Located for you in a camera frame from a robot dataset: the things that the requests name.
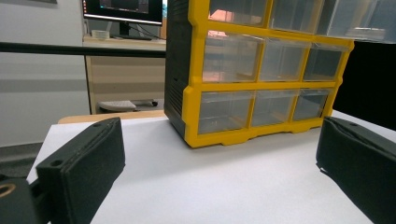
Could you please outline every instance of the black side panel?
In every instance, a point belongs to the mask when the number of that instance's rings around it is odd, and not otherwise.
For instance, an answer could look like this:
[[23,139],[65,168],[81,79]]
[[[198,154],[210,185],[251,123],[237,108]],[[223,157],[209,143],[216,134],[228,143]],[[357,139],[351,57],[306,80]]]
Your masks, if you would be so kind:
[[94,123],[40,162],[38,180],[55,208],[51,223],[90,223],[124,166],[119,118]]
[[374,223],[396,223],[396,144],[358,124],[325,118],[318,167]]
[[189,84],[192,26],[189,0],[168,1],[164,112],[184,137],[183,91]]
[[355,42],[333,109],[396,131],[396,44]]

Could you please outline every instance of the computer monitor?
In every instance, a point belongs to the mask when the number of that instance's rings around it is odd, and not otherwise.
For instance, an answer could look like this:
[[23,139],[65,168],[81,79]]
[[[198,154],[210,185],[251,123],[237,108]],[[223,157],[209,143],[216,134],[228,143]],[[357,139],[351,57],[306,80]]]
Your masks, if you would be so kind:
[[118,21],[120,35],[129,34],[129,23],[162,26],[163,0],[82,0],[84,19]]

